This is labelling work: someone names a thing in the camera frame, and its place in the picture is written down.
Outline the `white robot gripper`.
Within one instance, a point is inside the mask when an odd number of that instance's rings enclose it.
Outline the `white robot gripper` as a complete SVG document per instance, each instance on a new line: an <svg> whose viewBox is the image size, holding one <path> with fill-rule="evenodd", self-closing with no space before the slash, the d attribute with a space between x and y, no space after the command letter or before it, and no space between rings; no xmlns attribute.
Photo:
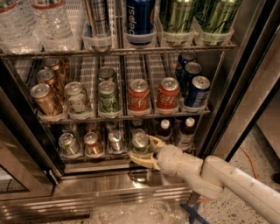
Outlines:
<svg viewBox="0 0 280 224"><path fill-rule="evenodd" d="M177 176L186 183L196 183L201 180L202 159L185 153L174 145L165 145L165 142L155 136L148 135L148 138L150 150L157 154L157 159L152 153L137 155L130 152L131 161L148 169L160 170L168 176Z"/></svg>

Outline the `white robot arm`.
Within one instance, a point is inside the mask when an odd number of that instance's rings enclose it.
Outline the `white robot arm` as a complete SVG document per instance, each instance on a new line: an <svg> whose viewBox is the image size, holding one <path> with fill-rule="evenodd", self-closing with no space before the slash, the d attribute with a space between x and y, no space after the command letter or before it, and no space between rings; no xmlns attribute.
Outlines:
<svg viewBox="0 0 280 224"><path fill-rule="evenodd" d="M280 224L280 192L275 191L219 157L206 159L142 132L131 139L134 163L178 177L197 194L216 200L225 188L256 210L270 224Z"/></svg>

